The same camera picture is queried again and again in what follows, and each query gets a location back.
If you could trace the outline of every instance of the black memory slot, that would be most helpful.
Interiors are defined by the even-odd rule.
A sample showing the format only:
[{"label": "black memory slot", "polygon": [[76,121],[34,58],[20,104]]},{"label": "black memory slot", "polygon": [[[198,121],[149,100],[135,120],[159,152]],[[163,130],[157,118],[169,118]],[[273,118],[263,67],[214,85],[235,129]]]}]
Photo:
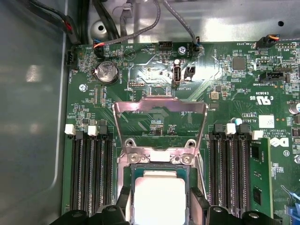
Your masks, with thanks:
[{"label": "black memory slot", "polygon": [[71,165],[71,202],[70,209],[78,209],[79,192],[79,168],[80,168],[80,140],[72,142],[72,165]]},{"label": "black memory slot", "polygon": [[250,210],[250,167],[249,167],[249,161],[250,161],[250,140],[245,139],[242,141],[243,145],[243,153],[244,153],[244,196],[245,201],[243,207],[245,208],[245,211]]},{"label": "black memory slot", "polygon": [[239,217],[243,213],[243,201],[244,201],[244,148],[243,148],[243,141],[238,140],[238,209],[239,209]]},{"label": "black memory slot", "polygon": [[226,148],[225,141],[220,141],[220,202],[221,206],[226,205],[227,192],[226,192]]},{"label": "black memory slot", "polygon": [[87,162],[87,141],[81,140],[80,145],[80,178],[79,178],[79,193],[78,197],[80,198],[80,210],[85,209],[85,193],[88,187],[86,186],[86,162]]},{"label": "black memory slot", "polygon": [[210,133],[209,151],[209,184],[210,184],[210,204],[219,205],[218,193],[218,137]]},{"label": "black memory slot", "polygon": [[91,147],[93,148],[93,170],[92,170],[92,212],[94,215],[101,202],[101,140],[93,140]]},{"label": "black memory slot", "polygon": [[232,214],[239,215],[239,165],[238,165],[238,140],[234,137],[231,142],[232,148]]},{"label": "black memory slot", "polygon": [[230,139],[225,140],[225,151],[224,151],[224,159],[225,159],[225,192],[226,192],[226,199],[225,199],[225,207],[230,209],[231,208],[231,148],[230,148]]},{"label": "black memory slot", "polygon": [[112,141],[107,139],[104,143],[104,160],[103,160],[103,205],[111,204],[112,192],[112,171],[113,171],[113,149]]},{"label": "black memory slot", "polygon": [[85,146],[85,168],[84,168],[84,194],[82,196],[83,208],[82,210],[89,213],[89,205],[90,205],[90,168],[91,168],[91,141],[84,140]]}]

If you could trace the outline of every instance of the motherboard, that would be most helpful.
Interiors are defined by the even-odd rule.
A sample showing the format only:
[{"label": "motherboard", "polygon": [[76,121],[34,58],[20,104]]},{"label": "motherboard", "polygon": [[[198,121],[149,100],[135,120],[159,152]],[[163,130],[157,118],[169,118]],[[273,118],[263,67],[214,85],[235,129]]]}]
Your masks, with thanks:
[{"label": "motherboard", "polygon": [[113,104],[147,97],[203,102],[207,115],[154,108],[120,116],[138,146],[181,147],[203,126],[200,155],[211,205],[257,210],[290,224],[300,176],[300,45],[188,42],[75,46],[69,53],[62,212],[90,215],[118,197],[121,142]]}]

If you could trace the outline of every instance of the gray metal case wall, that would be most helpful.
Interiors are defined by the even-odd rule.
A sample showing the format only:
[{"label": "gray metal case wall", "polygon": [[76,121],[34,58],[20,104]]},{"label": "gray metal case wall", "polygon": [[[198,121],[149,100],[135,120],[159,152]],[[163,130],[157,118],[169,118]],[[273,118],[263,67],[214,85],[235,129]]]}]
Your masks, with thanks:
[{"label": "gray metal case wall", "polygon": [[0,224],[49,224],[61,209],[65,37],[15,0],[1,1],[0,28]]}]

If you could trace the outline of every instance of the green circuit board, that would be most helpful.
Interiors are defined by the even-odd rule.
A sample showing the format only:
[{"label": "green circuit board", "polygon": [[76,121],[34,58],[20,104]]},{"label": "green circuit board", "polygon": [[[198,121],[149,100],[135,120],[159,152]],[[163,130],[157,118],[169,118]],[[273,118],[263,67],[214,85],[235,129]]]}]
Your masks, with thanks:
[{"label": "green circuit board", "polygon": [[[185,54],[178,52],[182,46],[186,49]],[[121,151],[113,103],[137,102],[146,96],[169,96],[208,105],[200,149],[207,194],[210,189],[209,132],[214,124],[226,125],[232,118],[241,118],[243,124],[249,125],[250,131],[263,130],[263,137],[270,139],[269,151],[264,149],[269,154],[268,162],[263,166],[269,169],[272,190],[271,196],[261,200],[273,200],[273,212],[283,218],[284,224],[290,223],[285,207],[292,202],[284,189],[297,192],[299,187],[300,168],[294,157],[300,154],[300,136],[293,137],[292,130],[300,125],[294,123],[294,116],[289,112],[290,105],[300,101],[299,43],[280,43],[262,50],[255,48],[255,42],[201,43],[199,57],[193,56],[192,45],[186,42],[173,43],[169,51],[161,51],[159,43],[149,43],[108,45],[104,52],[105,59],[100,60],[91,45],[73,49],[78,60],[68,76],[66,123],[85,133],[88,125],[108,126],[112,136],[109,145],[111,204],[117,197],[116,159]],[[174,84],[172,67],[176,59],[180,60],[182,79]],[[105,86],[93,75],[93,69],[102,61],[112,61],[119,70],[119,78],[113,85]],[[195,74],[191,79],[184,79],[185,70],[190,66],[195,67]],[[261,74],[278,68],[288,68],[285,72],[287,82],[260,82]],[[203,118],[194,113],[174,113],[166,109],[146,114],[131,112],[121,120],[123,133],[134,137],[138,145],[161,149],[183,147],[187,139],[195,139],[203,123]],[[66,139],[63,213],[70,209],[71,204],[73,144],[72,140]]]}]

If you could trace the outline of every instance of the orange wire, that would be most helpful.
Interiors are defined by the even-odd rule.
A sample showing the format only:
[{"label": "orange wire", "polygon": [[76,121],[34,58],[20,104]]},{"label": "orange wire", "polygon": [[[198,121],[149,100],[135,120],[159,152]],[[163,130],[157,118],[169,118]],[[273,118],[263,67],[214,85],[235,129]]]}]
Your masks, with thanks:
[{"label": "orange wire", "polygon": [[275,37],[275,36],[272,36],[272,35],[269,35],[269,38],[272,38],[274,40],[279,40],[279,37]]},{"label": "orange wire", "polygon": [[104,45],[104,43],[102,42],[102,43],[96,44],[96,45],[94,46],[94,48],[97,48],[98,46],[103,46],[103,45]]}]

